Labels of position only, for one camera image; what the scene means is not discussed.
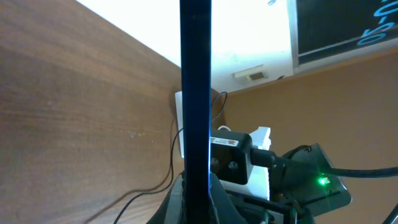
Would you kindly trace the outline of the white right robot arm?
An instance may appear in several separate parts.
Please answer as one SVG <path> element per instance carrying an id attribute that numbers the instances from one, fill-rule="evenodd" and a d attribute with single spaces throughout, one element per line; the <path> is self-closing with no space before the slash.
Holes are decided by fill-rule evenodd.
<path id="1" fill-rule="evenodd" d="M 299 146 L 282 157 L 314 165 L 316 171 L 293 166 L 255 167 L 251 185 L 223 182 L 248 223 L 314 223 L 315 217 L 351 203 L 352 196 L 342 179 L 319 171 L 332 167 L 319 144 Z"/>

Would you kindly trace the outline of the white wall socket plate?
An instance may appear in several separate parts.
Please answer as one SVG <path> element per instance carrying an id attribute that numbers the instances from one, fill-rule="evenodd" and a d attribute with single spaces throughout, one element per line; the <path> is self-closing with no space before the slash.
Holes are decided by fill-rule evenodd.
<path id="1" fill-rule="evenodd" d="M 233 73 L 233 76 L 238 80 L 250 82 L 269 78 L 263 65 L 241 70 L 239 72 Z"/>

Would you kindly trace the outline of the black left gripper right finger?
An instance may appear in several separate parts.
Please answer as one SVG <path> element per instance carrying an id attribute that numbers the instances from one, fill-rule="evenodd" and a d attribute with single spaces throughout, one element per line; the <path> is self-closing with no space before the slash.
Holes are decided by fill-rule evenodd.
<path id="1" fill-rule="evenodd" d="M 218 179 L 211 179 L 210 195 L 219 224 L 246 224 Z"/>

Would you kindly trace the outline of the black framed wall board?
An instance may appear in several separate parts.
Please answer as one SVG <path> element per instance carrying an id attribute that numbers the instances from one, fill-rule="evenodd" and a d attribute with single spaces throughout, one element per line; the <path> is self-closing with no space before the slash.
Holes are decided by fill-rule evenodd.
<path id="1" fill-rule="evenodd" d="M 289 0 L 294 73 L 397 47 L 397 0 Z"/>

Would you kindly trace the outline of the blue Samsung Galaxy smartphone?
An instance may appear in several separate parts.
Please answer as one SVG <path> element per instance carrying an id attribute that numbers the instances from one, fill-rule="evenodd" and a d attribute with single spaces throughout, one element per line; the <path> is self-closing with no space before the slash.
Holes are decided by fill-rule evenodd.
<path id="1" fill-rule="evenodd" d="M 180 1 L 185 216 L 210 221 L 211 1 Z"/>

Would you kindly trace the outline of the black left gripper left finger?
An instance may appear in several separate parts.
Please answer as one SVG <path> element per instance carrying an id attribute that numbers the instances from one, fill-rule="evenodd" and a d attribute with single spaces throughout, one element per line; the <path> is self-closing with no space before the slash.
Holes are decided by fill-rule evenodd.
<path id="1" fill-rule="evenodd" d="M 183 223 L 183 189 L 185 173 L 178 175 L 164 201 L 147 224 L 181 224 Z"/>

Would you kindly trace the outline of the white power strip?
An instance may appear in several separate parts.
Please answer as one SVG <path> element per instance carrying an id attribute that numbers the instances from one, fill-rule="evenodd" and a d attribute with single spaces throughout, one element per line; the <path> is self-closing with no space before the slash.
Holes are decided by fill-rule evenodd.
<path id="1" fill-rule="evenodd" d="M 179 131 L 179 146 L 180 146 L 180 155 L 184 158 L 184 143 L 183 143 L 183 100 L 182 100 L 182 91 L 178 91 L 175 93 L 175 106 L 177 112 L 177 126 Z"/>

